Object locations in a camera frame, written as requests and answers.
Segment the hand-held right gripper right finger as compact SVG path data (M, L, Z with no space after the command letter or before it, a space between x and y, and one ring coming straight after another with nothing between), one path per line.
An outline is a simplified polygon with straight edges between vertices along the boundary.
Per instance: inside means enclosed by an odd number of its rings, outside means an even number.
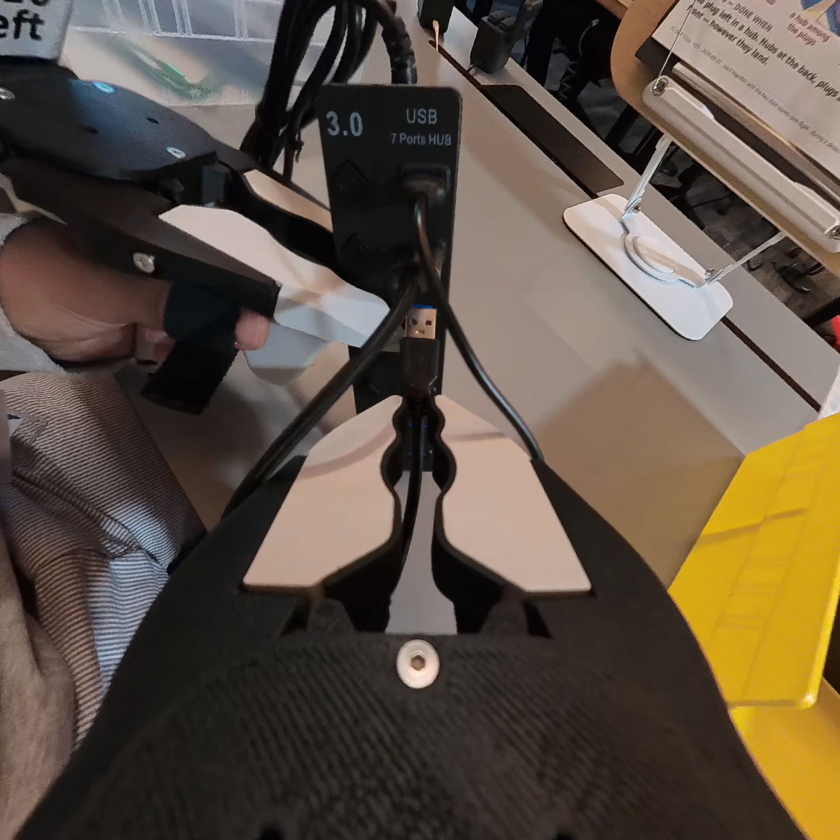
M535 465L447 396L434 401L435 528L456 562L525 595L583 594L590 579Z

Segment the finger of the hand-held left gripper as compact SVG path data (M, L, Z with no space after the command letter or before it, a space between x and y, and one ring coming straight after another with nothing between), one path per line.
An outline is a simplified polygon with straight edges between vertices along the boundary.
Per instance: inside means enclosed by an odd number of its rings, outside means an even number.
M259 170L237 171L228 167L227 171L227 209L256 225L291 253L336 254L330 212L309 194Z
M330 343L361 347L389 312L382 299L293 254L234 211L178 206L162 218L275 281L279 295L268 340L245 353L248 367L274 385L292 382Z

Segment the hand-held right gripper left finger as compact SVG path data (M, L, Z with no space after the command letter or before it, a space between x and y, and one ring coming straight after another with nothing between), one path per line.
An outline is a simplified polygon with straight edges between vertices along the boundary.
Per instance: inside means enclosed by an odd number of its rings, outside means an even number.
M387 543L396 497L382 462L402 404L390 396L313 446L245 574L247 590L312 592Z

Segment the black USB hub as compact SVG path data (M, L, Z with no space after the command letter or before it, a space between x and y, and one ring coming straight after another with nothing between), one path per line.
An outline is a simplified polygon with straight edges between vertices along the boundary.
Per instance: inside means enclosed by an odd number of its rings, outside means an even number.
M393 307L420 270L416 195L449 290L462 98L450 87L328 85L317 100L337 273Z

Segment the person's left forearm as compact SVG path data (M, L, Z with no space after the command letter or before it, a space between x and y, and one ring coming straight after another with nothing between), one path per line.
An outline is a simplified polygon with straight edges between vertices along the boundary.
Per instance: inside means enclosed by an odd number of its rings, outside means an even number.
M1 368L13 373L63 373L49 354L57 332L57 310L48 282L56 278L47 267L49 230L39 220L16 213L1 193Z

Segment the grey desk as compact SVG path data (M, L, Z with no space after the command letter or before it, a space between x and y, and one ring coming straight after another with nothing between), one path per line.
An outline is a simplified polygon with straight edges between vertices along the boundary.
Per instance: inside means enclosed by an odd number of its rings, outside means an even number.
M417 2L398 2L419 80L461 92L452 302L493 380L549 465L669 584L742 458L812 422L838 354L744 271L733 306L696 342L663 324L573 236L587 198L429 44ZM117 373L208 528L296 409L347 361L328 347L288 388L240 357L200 416L140 395Z

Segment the black desk slot cover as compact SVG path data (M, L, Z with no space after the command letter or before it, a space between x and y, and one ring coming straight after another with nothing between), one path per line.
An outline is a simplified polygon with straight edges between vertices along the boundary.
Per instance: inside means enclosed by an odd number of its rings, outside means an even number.
M614 192L623 180L581 140L516 85L489 85L482 94L588 197Z

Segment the person's left hand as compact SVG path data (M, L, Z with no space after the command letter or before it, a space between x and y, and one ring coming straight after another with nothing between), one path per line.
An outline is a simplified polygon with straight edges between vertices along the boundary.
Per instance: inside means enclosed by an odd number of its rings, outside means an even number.
M170 285L100 266L79 251L64 225L33 220L49 230L47 267L56 274L47 287L57 310L49 354L71 373L163 362L175 347L164 328Z

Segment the clear plastic divided bin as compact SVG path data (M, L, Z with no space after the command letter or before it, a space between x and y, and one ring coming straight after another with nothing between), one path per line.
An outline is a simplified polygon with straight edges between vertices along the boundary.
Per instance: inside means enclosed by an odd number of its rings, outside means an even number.
M170 107L255 104L282 2L79 1L64 64Z

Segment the person's striped shirt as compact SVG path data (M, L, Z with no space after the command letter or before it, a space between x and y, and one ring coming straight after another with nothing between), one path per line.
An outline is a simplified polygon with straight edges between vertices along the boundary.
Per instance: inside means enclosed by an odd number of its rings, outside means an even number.
M79 742L171 565L204 528L113 377L26 373L2 390L20 419L2 531L24 609L67 667Z

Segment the large black device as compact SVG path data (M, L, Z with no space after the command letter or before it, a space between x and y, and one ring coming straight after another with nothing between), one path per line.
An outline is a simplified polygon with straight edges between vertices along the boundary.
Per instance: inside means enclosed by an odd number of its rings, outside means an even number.
M514 46L529 26L532 2L476 1L472 18L477 23L470 65L492 75L502 69L511 57Z

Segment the yellow plastic bin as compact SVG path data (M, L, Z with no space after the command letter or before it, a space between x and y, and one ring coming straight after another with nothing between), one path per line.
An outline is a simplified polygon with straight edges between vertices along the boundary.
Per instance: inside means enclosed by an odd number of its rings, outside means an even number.
M807 838L839 838L839 416L747 456L669 593Z

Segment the white document stand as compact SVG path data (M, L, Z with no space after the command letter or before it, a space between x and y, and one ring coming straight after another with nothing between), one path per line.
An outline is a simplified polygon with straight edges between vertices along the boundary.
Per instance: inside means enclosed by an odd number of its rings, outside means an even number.
M783 238L838 254L838 182L790 143L680 62L646 86L643 101L663 135L630 196L604 194L568 207L563 222L678 336L704 338L732 308L723 278ZM721 268L708 269L689 256L642 211L646 189L672 145L710 165L777 233Z

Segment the person's grey sweatshirt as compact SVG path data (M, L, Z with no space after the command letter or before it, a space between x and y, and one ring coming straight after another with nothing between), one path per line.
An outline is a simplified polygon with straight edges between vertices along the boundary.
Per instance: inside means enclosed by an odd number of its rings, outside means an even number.
M26 613L1 551L1 838L14 838L65 768L76 723L63 657Z

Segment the printed instruction sheet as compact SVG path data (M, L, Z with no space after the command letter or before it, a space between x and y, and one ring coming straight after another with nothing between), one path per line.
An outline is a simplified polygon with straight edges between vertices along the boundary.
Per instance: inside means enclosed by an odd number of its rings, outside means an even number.
M683 1L653 38L838 176L838 1Z

